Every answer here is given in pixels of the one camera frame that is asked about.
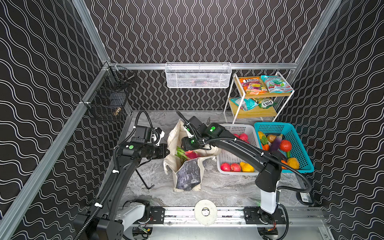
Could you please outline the pink dragon fruit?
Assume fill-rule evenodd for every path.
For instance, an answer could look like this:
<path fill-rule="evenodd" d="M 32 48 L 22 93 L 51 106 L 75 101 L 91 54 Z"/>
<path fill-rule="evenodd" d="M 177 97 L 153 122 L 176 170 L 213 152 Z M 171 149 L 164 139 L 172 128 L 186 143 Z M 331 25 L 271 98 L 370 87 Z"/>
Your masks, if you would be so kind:
<path fill-rule="evenodd" d="M 177 147 L 176 156 L 179 157 L 182 161 L 189 161 L 200 157 L 200 155 L 195 151 L 184 151 L 180 147 Z"/>

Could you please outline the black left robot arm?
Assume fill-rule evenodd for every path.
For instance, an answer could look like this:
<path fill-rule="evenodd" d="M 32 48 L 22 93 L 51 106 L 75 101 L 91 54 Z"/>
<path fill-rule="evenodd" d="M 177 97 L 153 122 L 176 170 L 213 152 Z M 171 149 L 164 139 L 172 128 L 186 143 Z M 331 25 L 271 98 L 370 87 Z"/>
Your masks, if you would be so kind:
<path fill-rule="evenodd" d="M 170 154 L 167 144 L 123 143 L 113 152 L 113 172 L 88 212 L 74 220 L 75 240 L 120 240 L 125 227 L 116 220 L 120 199 L 141 160 L 161 160 Z"/>

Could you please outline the cream canvas grocery bag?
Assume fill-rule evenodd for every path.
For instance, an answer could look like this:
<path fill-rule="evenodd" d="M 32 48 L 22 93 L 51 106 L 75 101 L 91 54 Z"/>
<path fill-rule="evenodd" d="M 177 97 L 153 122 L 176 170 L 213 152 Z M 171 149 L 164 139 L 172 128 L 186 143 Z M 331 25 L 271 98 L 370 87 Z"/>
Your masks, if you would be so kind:
<path fill-rule="evenodd" d="M 174 192 L 201 190 L 205 171 L 205 161 L 215 161 L 221 150 L 208 147 L 207 150 L 185 151 L 182 149 L 182 138 L 188 137 L 184 122 L 179 120 L 168 136 L 167 144 L 170 154 L 163 161 L 166 174 L 172 173 Z"/>

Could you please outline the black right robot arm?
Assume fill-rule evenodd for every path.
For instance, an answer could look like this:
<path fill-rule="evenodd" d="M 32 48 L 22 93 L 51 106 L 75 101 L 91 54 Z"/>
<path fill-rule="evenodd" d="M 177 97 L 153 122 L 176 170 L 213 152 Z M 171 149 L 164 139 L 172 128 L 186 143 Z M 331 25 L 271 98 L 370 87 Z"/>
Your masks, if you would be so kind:
<path fill-rule="evenodd" d="M 209 126 L 198 118 L 187 119 L 181 112 L 177 115 L 183 120 L 187 130 L 187 137 L 182 138 L 182 148 L 186 151 L 206 150 L 208 146 L 225 150 L 250 164 L 258 173 L 256 186 L 261 191 L 260 215 L 272 216 L 278 208 L 278 191 L 289 190 L 298 193 L 309 193 L 312 190 L 310 182 L 298 170 L 281 162 L 279 151 L 269 152 L 259 149 L 240 138 L 220 124 L 212 123 Z M 304 189 L 289 186 L 279 186 L 282 167 L 290 170 L 303 180 Z"/>

